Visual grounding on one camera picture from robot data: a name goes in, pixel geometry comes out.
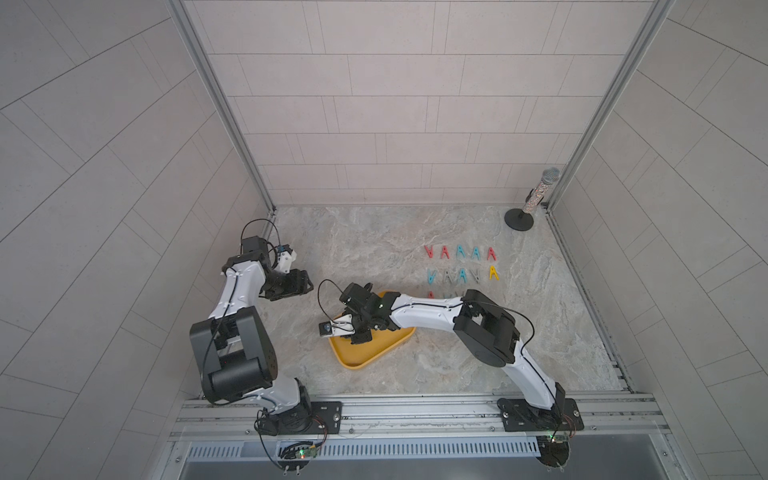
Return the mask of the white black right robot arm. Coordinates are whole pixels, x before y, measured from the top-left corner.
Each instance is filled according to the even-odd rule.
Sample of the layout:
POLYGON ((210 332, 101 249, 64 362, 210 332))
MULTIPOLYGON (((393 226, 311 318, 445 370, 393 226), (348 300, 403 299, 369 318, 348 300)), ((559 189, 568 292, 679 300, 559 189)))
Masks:
POLYGON ((353 341, 367 341, 374 330, 452 332, 477 360, 501 369, 536 415, 562 412, 564 390, 528 354, 515 316, 480 291, 469 289, 464 296, 449 299, 417 298, 400 292, 379 296, 351 283, 340 301, 352 323, 353 341))

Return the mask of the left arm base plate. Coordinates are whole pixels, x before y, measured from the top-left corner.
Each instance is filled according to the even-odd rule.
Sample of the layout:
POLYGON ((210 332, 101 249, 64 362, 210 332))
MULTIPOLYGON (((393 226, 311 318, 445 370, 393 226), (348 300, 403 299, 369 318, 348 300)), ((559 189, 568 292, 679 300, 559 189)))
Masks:
POLYGON ((338 434, 342 409, 339 401, 311 401, 280 414, 261 415, 254 428, 268 436, 338 434))

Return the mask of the yellow plastic storage tray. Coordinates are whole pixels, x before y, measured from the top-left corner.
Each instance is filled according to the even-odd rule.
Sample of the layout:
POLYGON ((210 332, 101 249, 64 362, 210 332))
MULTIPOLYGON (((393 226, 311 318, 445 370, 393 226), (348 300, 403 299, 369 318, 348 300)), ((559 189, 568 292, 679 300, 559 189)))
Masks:
MULTIPOLYGON (((375 301, 359 313, 365 312, 390 317, 390 311, 394 310, 394 301, 400 293, 384 291, 374 294, 377 295, 375 301)), ((319 333, 323 338, 329 338, 331 348, 337 360, 342 366, 350 370, 359 370, 368 366, 406 342, 416 331, 415 327, 405 328, 399 326, 399 329, 396 331, 373 331, 373 340, 371 342, 352 345, 349 335, 354 330, 351 316, 347 313, 347 310, 350 309, 344 305, 344 309, 339 316, 321 323, 319 325, 319 333)))

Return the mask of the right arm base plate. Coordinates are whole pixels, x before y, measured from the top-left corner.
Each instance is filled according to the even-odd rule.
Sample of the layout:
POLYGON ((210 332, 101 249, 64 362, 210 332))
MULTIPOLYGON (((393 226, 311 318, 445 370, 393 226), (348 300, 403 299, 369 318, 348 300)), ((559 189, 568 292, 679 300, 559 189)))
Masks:
POLYGON ((500 398, 497 407, 506 432, 568 434, 584 429, 580 410, 572 398, 559 398, 551 410, 538 409, 523 399, 510 398, 500 398))

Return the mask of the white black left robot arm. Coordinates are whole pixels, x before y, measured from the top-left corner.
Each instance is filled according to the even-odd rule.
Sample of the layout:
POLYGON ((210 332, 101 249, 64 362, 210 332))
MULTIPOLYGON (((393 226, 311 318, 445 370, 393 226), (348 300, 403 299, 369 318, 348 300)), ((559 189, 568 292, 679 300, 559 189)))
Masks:
POLYGON ((190 342, 205 399, 224 406, 253 401, 274 422, 311 420, 306 387, 281 377, 275 348, 257 309, 260 300, 276 301, 314 289, 304 270, 293 269, 285 254, 276 269, 264 253, 231 257, 223 266, 224 289, 209 317, 190 328, 190 342))

